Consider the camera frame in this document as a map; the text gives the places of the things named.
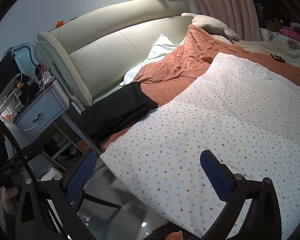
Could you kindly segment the person's left hand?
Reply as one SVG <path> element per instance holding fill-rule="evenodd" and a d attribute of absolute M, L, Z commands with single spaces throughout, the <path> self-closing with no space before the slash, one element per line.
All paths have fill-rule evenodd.
<path fill-rule="evenodd" d="M 16 217 L 18 212 L 18 201 L 16 200 L 18 193 L 19 191 L 17 187 L 10 187 L 10 188 L 3 187 L 3 191 L 2 191 L 3 206 L 5 211 L 13 217 Z"/>

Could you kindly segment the person's right hand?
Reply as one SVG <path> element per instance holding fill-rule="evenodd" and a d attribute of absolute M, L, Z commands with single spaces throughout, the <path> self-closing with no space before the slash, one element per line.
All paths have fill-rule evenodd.
<path fill-rule="evenodd" d="M 183 234 L 181 231 L 170 233 L 165 240 L 183 240 Z"/>

